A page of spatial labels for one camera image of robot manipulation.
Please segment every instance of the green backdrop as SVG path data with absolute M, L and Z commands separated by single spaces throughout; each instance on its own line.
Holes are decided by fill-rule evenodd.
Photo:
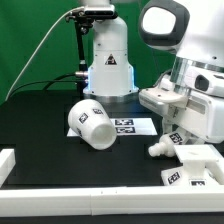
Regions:
M 142 0 L 115 4 L 119 16 L 128 26 L 129 62 L 135 68 L 135 85 L 151 86 L 159 74 L 172 67 L 174 56 L 147 47 L 138 35 L 138 18 Z M 54 22 L 76 7 L 76 0 L 1 0 L 0 2 L 0 103 L 28 61 L 39 42 Z M 18 85 L 52 80 L 78 69 L 74 24 L 62 20 L 44 43 Z M 84 37 L 88 65 L 92 62 L 92 35 Z M 26 87 L 42 89 L 44 84 Z M 73 84 L 55 84 L 52 89 L 71 89 Z

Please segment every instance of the black table surface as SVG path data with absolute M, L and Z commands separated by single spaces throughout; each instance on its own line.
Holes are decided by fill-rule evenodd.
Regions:
M 15 148 L 16 166 L 1 189 L 162 185 L 161 171 L 179 166 L 176 157 L 152 158 L 161 118 L 138 100 L 103 104 L 110 118 L 152 118 L 157 136 L 118 136 L 98 151 L 79 137 L 66 137 L 67 117 L 82 100 L 74 91 L 27 91 L 0 106 L 0 150 Z M 224 223 L 224 213 L 0 218 L 0 223 Z

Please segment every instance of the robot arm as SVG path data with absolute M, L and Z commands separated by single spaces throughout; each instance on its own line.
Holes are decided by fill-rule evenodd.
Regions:
M 198 138 L 196 143 L 224 140 L 223 9 L 223 0 L 151 0 L 142 10 L 139 33 L 143 41 L 177 56 L 171 76 L 139 94 L 142 105 L 182 130 L 162 136 L 162 142 L 168 138 L 173 145 L 185 144 L 192 136 Z M 172 141 L 173 136 L 180 141 Z M 153 150 L 150 147 L 152 155 L 174 154 L 172 147 Z

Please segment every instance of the white paper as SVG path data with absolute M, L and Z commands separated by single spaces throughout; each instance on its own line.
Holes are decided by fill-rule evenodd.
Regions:
M 113 118 L 110 119 L 117 130 L 117 135 L 157 135 L 151 118 Z M 68 137 L 78 136 L 71 128 Z

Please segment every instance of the white mug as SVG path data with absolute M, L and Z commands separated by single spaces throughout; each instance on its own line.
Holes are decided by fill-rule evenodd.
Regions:
M 70 128 L 93 148 L 110 147 L 117 132 L 102 105 L 92 99 L 76 103 L 68 115 Z

